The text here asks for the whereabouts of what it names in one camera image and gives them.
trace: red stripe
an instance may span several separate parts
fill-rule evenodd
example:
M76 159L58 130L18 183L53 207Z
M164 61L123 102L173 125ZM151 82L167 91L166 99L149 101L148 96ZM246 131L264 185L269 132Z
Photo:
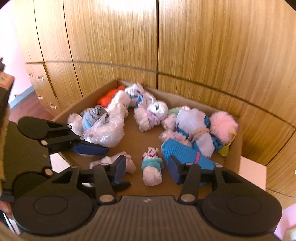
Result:
M196 154L196 158L195 158L194 164L197 164L199 159L200 159L200 152L198 152Z

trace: pink fluffy pom-pom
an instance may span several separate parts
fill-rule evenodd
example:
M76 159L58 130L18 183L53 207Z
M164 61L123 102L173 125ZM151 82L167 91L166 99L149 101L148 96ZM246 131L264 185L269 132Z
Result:
M234 120L234 118L225 111L219 111L210 117L211 121L211 134L218 137L223 144L227 145L232 137L231 131L236 132L238 128L238 123Z

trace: teal fuzzy trim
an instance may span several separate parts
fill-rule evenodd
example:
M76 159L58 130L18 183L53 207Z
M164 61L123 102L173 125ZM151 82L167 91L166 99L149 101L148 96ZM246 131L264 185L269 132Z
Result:
M175 107L175 108L169 109L168 110L168 115L169 114L175 114L175 116L177 116L178 113L179 113L179 110L180 110L180 107Z
M142 161L142 170L144 170L145 167L155 167L157 170L161 171L163 169L163 160L160 157L146 159Z

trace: wooden floor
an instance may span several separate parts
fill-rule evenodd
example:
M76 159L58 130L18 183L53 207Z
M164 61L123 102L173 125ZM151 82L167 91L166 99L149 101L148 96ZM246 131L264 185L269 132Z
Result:
M23 116L33 116L45 120L52 120L54 118L41 105L35 92L29 94L10 110L9 120L18 122L18 120Z

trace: blue baseboard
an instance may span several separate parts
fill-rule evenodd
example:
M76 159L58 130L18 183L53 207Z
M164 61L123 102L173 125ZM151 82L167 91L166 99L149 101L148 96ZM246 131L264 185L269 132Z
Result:
M34 91L33 86L30 86L28 89L26 89L24 92L19 94L17 97L15 97L14 100L12 100L9 103L10 108L15 107L19 102L21 102L24 98L26 98L29 94L31 94Z

